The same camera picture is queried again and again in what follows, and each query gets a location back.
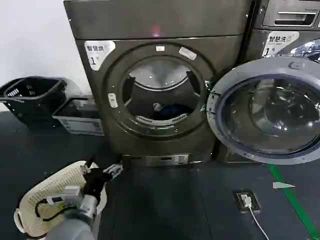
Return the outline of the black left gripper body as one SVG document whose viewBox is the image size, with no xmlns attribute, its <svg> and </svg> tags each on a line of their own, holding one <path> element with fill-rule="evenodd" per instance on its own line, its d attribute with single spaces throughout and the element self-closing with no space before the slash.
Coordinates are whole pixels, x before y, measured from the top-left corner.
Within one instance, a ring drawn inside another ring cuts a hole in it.
<svg viewBox="0 0 320 240">
<path fill-rule="evenodd" d="M 93 196 L 97 201 L 100 201 L 101 192 L 104 189 L 105 183 L 112 179 L 112 175 L 103 172 L 102 168 L 91 168 L 89 172 L 83 176 L 86 181 L 83 187 L 83 194 Z"/>
</svg>

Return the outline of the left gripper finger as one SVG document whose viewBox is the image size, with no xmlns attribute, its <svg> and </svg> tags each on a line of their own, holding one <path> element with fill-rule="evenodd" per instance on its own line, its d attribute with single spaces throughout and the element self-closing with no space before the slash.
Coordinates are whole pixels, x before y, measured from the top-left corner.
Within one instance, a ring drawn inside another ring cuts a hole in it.
<svg viewBox="0 0 320 240">
<path fill-rule="evenodd" d="M 123 165 L 119 163 L 112 164 L 103 170 L 103 173 L 109 175 L 118 175 L 123 171 Z"/>
<path fill-rule="evenodd" d="M 122 173 L 122 170 L 121 170 L 121 169 L 111 170 L 111 171 L 109 171 L 109 172 L 107 173 L 108 179 L 109 179 L 109 180 L 114 180 L 114 179 L 117 178 L 121 173 Z"/>
</svg>

